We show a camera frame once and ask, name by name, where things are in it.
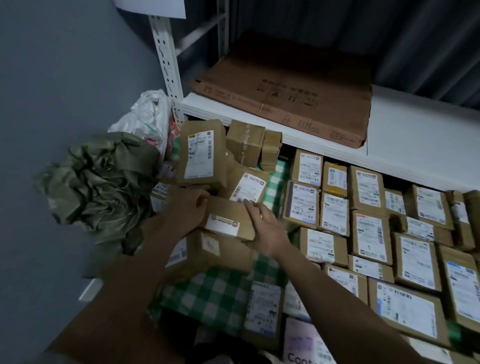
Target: sticker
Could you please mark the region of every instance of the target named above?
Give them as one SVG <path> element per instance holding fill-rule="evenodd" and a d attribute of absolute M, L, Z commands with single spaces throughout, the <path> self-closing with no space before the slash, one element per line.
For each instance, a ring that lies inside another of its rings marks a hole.
<path fill-rule="evenodd" d="M 347 172 L 344 170 L 338 170 L 336 168 L 328 169 L 328 185 L 341 188 L 342 190 L 347 189 Z"/>
<path fill-rule="evenodd" d="M 253 282 L 248 298 L 245 328 L 274 338 L 278 321 L 281 288 L 273 284 Z"/>
<path fill-rule="evenodd" d="M 264 190 L 266 182 L 250 173 L 244 173 L 237 187 L 230 196 L 231 201 L 243 202 L 243 199 L 257 202 Z"/>
<path fill-rule="evenodd" d="M 213 176 L 213 130 L 188 136 L 188 161 L 184 178 Z"/>
<path fill-rule="evenodd" d="M 433 302 L 377 282 L 377 314 L 432 338 L 438 338 Z"/>
<path fill-rule="evenodd" d="M 317 190 L 301 184 L 293 184 L 290 217 L 315 224 L 317 216 Z"/>
<path fill-rule="evenodd" d="M 432 224 L 409 217 L 407 217 L 407 233 L 428 242 L 432 242 L 434 238 Z"/>
<path fill-rule="evenodd" d="M 382 265 L 377 262 L 372 262 L 371 260 L 368 260 L 368 259 L 354 257 L 353 271 L 360 274 L 364 274 L 365 276 L 372 277 L 372 278 L 377 278 L 377 279 L 384 278 L 384 275 L 382 272 Z"/>
<path fill-rule="evenodd" d="M 454 201 L 451 205 L 452 215 L 455 221 L 469 224 L 467 209 L 463 202 Z"/>
<path fill-rule="evenodd" d="M 443 364 L 453 364 L 450 351 L 414 338 L 408 338 L 410 346 L 423 358 Z"/>
<path fill-rule="evenodd" d="M 456 311 L 462 316 L 480 322 L 480 289 L 477 273 L 448 261 L 447 269 Z"/>
<path fill-rule="evenodd" d="M 200 234 L 202 240 L 202 249 L 212 254 L 220 256 L 220 245 L 217 239 L 212 238 L 210 235 Z"/>
<path fill-rule="evenodd" d="M 402 277 L 423 287 L 435 289 L 430 244 L 400 237 L 402 243 Z"/>
<path fill-rule="evenodd" d="M 299 182 L 320 186 L 322 157 L 300 153 Z"/>
<path fill-rule="evenodd" d="M 313 362 L 315 364 L 336 364 L 335 359 L 320 336 L 315 337 L 314 343 Z"/>
<path fill-rule="evenodd" d="M 307 229 L 307 258 L 315 263 L 335 262 L 333 235 Z"/>
<path fill-rule="evenodd" d="M 386 262 L 387 258 L 382 220 L 361 214 L 356 215 L 359 254 L 366 256 L 367 258 Z"/>
<path fill-rule="evenodd" d="M 187 237 L 180 240 L 175 248 L 173 248 L 173 252 L 170 254 L 165 268 L 180 263 L 185 259 L 187 259 Z"/>
<path fill-rule="evenodd" d="M 207 223 L 205 224 L 205 229 L 207 230 L 231 236 L 237 236 L 239 228 L 239 222 L 214 214 L 208 215 Z"/>
<path fill-rule="evenodd" d="M 351 274 L 343 270 L 328 267 L 328 276 L 340 283 L 355 296 L 359 296 L 359 282 L 356 274 Z"/>
<path fill-rule="evenodd" d="M 340 235 L 347 233 L 347 199 L 324 194 L 324 205 L 322 207 L 323 229 L 336 232 Z"/>
<path fill-rule="evenodd" d="M 283 312 L 287 315 L 302 319 L 310 320 L 310 316 L 305 309 L 297 291 L 293 287 L 292 282 L 288 280 L 285 286 L 285 297 L 283 299 Z"/>
<path fill-rule="evenodd" d="M 152 201 L 152 209 L 154 212 L 162 211 L 163 207 L 165 206 L 165 201 L 153 196 L 150 196 L 150 200 Z"/>
<path fill-rule="evenodd" d="M 162 197 L 167 197 L 167 191 L 168 191 L 168 184 L 164 183 L 157 183 L 155 187 L 153 188 L 152 192 L 155 194 L 159 194 Z"/>
<path fill-rule="evenodd" d="M 417 187 L 417 207 L 421 218 L 445 224 L 445 211 L 440 192 Z"/>
<path fill-rule="evenodd" d="M 403 196 L 385 191 L 385 201 L 387 208 L 400 214 L 406 214 Z"/>
<path fill-rule="evenodd" d="M 376 174 L 358 170 L 357 188 L 362 204 L 382 207 L 382 203 L 380 202 L 380 189 L 378 188 L 378 176 Z"/>

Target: hand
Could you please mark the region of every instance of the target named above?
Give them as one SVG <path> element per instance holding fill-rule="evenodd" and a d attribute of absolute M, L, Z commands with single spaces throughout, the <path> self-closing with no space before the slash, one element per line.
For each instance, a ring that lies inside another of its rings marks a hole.
<path fill-rule="evenodd" d="M 161 239 L 166 231 L 169 235 L 175 234 L 178 240 L 183 238 L 204 218 L 209 195 L 201 187 L 179 189 L 160 213 L 144 221 L 144 241 Z"/>
<path fill-rule="evenodd" d="M 281 248 L 285 244 L 290 245 L 285 229 L 280 225 L 273 212 L 264 204 L 257 204 L 258 207 L 255 207 L 247 199 L 243 200 L 243 203 L 257 232 L 253 241 L 253 248 L 276 259 Z"/>

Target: white shelf board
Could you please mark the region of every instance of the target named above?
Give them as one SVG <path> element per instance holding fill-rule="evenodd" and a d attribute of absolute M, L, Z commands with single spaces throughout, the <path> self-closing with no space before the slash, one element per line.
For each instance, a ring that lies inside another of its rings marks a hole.
<path fill-rule="evenodd" d="M 283 143 L 441 191 L 480 189 L 480 112 L 373 87 L 368 138 L 359 149 L 318 138 L 190 93 L 183 111 L 283 133 Z"/>

